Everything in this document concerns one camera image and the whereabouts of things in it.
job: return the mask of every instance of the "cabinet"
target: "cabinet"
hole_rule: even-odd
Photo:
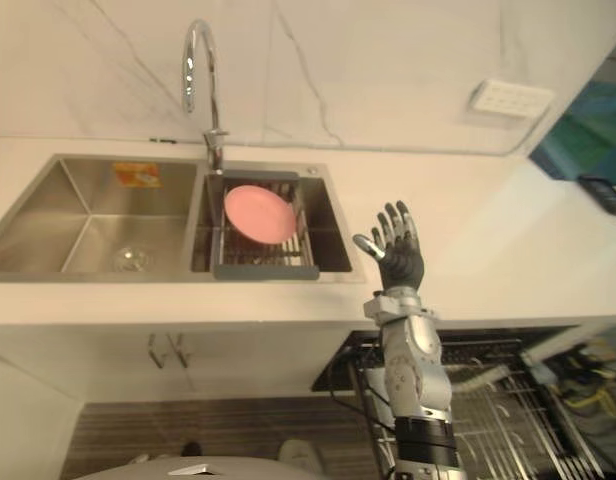
[[[21,327],[0,356],[83,402],[305,396],[349,324]]]
[[[256,324],[183,332],[180,349],[196,398],[306,396],[350,329]]]
[[[177,400],[191,392],[165,332],[149,327],[9,330],[0,332],[0,356],[84,402]]]

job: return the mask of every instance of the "tiled floor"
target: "tiled floor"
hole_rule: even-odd
[[[190,440],[205,455],[274,459],[284,440],[316,445],[334,480],[376,480],[363,420],[329,398],[89,404],[62,480],[128,463],[141,453],[178,455]]]

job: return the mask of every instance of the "robotic arm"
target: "robotic arm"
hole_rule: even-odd
[[[396,480],[464,480],[452,430],[452,387],[441,365],[437,317],[417,294],[424,261],[414,221],[406,205],[386,204],[377,218],[383,238],[355,235],[355,244],[373,257],[383,291],[366,302],[364,312],[382,333],[386,390],[395,417],[398,460]]]

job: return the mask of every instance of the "countertop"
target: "countertop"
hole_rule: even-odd
[[[0,138],[0,218],[56,153],[200,158],[205,147]],[[426,260],[420,294],[444,328],[616,322],[616,217],[527,158],[247,147],[226,158],[326,164],[353,233],[404,200]],[[0,283],[0,325],[357,322],[380,285],[361,262],[354,284]]]

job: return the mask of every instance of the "faucet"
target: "faucet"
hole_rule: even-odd
[[[219,126],[219,105],[217,101],[217,64],[215,57],[215,41],[210,25],[204,20],[197,19],[190,24],[186,33],[184,55],[182,59],[181,103],[186,113],[195,110],[195,62],[199,38],[204,41],[208,73],[210,75],[210,113],[212,128],[203,132],[208,147],[208,161],[210,168],[221,174],[224,165],[223,137],[228,132]]]

